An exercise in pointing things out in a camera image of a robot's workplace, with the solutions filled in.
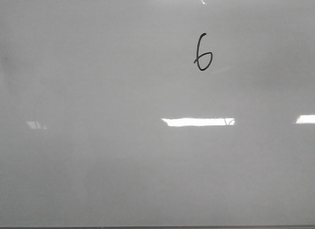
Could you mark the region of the white glossy whiteboard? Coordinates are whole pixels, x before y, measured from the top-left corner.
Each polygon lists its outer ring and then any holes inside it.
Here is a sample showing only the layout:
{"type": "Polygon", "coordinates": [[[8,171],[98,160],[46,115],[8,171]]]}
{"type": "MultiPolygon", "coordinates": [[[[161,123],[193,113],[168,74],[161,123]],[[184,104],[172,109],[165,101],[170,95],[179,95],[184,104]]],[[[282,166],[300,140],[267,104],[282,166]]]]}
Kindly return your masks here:
{"type": "Polygon", "coordinates": [[[3,227],[312,225],[315,0],[0,0],[3,227]]]}

